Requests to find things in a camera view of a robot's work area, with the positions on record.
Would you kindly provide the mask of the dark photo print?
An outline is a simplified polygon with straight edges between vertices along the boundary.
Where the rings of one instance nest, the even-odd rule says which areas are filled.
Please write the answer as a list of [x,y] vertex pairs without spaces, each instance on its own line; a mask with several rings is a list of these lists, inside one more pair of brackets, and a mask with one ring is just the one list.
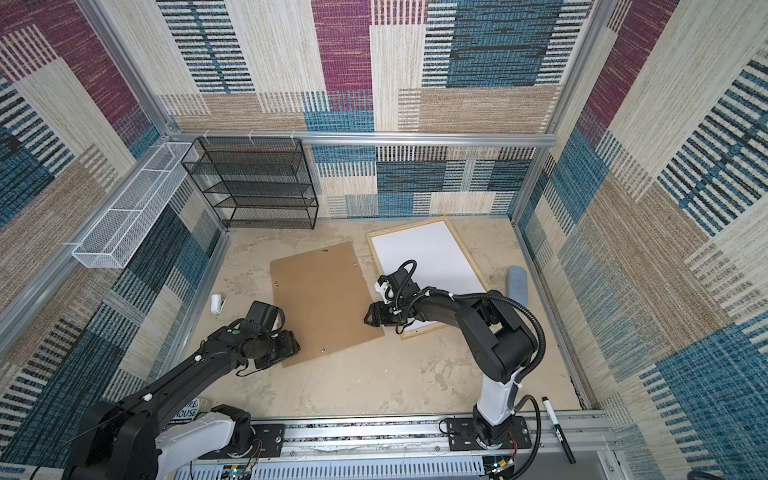
[[414,269],[412,279],[423,291],[412,322],[394,327],[402,336],[411,337],[442,326],[461,327],[466,334],[480,338],[492,336],[483,317],[483,303],[459,301],[461,294],[487,291],[488,284],[448,220],[374,232],[368,236],[368,242],[380,276],[398,269]]

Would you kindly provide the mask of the brown frame backing board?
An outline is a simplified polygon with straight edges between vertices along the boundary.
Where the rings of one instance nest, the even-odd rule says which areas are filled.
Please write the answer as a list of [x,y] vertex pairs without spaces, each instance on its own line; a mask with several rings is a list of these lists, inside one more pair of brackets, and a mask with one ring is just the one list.
[[384,336],[364,323],[370,295],[353,244],[340,243],[270,263],[274,304],[300,345],[284,367]]

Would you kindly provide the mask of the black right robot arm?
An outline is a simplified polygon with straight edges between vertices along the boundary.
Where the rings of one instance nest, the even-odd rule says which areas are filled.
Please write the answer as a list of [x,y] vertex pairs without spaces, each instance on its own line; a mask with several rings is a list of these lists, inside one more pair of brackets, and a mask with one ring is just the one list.
[[476,443],[499,448],[507,438],[521,383],[541,363],[546,336],[539,320],[520,302],[496,290],[452,293],[414,280],[417,262],[405,261],[375,283],[381,299],[372,303],[364,323],[392,326],[401,335],[417,321],[459,329],[483,374],[481,394],[473,407]]

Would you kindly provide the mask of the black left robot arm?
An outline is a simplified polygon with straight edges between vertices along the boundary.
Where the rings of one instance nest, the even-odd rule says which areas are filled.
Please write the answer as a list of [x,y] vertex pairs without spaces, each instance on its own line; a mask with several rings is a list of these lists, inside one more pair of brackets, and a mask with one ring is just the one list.
[[183,407],[215,383],[248,367],[266,370],[296,355],[300,346],[285,327],[282,309],[255,301],[246,316],[217,329],[186,360],[144,389],[83,415],[77,435],[65,442],[65,479],[162,479],[211,452],[251,455],[257,448],[249,413],[219,406],[171,429]]

